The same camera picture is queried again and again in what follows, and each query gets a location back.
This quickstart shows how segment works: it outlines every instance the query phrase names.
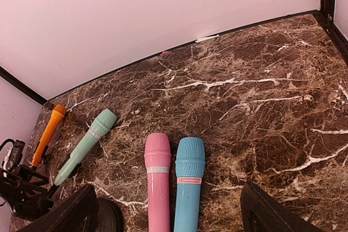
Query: marble surface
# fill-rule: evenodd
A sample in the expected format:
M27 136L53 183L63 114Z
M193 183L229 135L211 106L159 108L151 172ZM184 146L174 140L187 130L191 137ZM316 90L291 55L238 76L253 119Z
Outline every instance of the marble surface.
M347 231L347 92L348 68L312 15L270 22L141 61L52 100L69 114L44 171L52 182L94 117L109 108L117 127L55 200L93 184L122 208L125 231L147 231L144 146L148 134L163 132L172 152L172 224L178 142L197 136L207 162L199 231L243 231L239 199L247 179L322 230ZM38 119L33 145L51 108Z

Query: microphone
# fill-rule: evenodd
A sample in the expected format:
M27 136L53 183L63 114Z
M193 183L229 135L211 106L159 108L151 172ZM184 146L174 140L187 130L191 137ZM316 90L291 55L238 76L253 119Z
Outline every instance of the microphone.
M93 146L105 136L113 127L117 120L117 116L109 109L103 110L92 122L88 132L83 136L75 149L67 157L67 161L60 168L58 176L54 181L54 185L48 192L48 196L52 197L58 187L67 179L77 172L81 166L82 160L93 148Z
M167 135L150 134L145 144L149 232L170 232L170 162L171 154Z
M174 232L197 232L205 165L203 141L195 137L181 139L175 161L178 185Z
M56 128L58 127L60 122L63 120L65 113L66 113L66 108L60 104L58 104L52 111L51 118L49 119L49 122L45 128L45 131L42 134L40 142L33 156L33 161L32 161L33 170L36 170L39 164L41 163L42 157L45 155L48 149L48 144L51 141L51 138Z

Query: blue microphone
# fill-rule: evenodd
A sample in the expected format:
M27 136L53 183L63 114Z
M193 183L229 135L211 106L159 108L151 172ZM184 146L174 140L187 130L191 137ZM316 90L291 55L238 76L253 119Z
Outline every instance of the blue microphone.
M177 193L174 232L197 232L205 165L203 141L195 137L181 139L175 161Z

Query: microphone grille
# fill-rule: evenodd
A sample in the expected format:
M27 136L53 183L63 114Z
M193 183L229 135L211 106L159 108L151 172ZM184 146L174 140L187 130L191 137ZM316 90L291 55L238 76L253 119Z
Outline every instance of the microphone grille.
M206 165L204 143L196 137L180 140L176 154L176 176L203 178Z
M91 129L103 137L114 126L117 116L109 109L104 109L92 122Z
M171 154L168 136L164 133L152 133L146 139L145 166L170 167Z
M66 108L63 105L58 104L56 107L54 107L54 110L63 114L63 116L66 114Z

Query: pink wall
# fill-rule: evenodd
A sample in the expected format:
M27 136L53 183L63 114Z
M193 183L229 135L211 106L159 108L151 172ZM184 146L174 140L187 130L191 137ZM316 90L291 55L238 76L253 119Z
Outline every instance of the pink wall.
M0 143L11 138L28 145L41 107L0 77ZM0 164L6 154L7 151L0 152ZM8 231L10 217L7 205L0 207L0 232Z
M45 98L149 55L320 0L0 0L0 64Z
M348 39L348 0L336 0L334 23Z

